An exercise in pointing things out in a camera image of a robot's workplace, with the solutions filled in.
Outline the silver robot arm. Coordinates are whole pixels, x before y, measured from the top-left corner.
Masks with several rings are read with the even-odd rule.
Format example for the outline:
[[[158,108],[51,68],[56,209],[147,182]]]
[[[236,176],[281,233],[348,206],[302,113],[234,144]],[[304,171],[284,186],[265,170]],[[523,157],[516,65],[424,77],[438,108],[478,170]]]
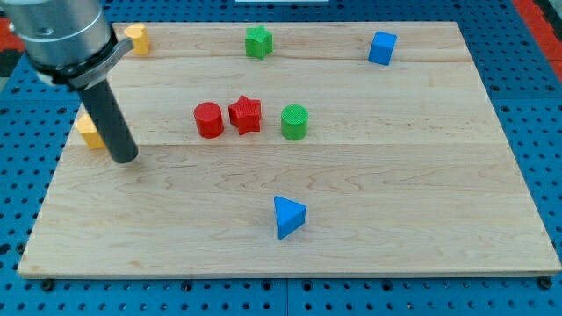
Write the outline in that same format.
[[[131,39],[117,39],[98,0],[1,0],[1,8],[32,66],[53,84],[89,89],[133,49]]]

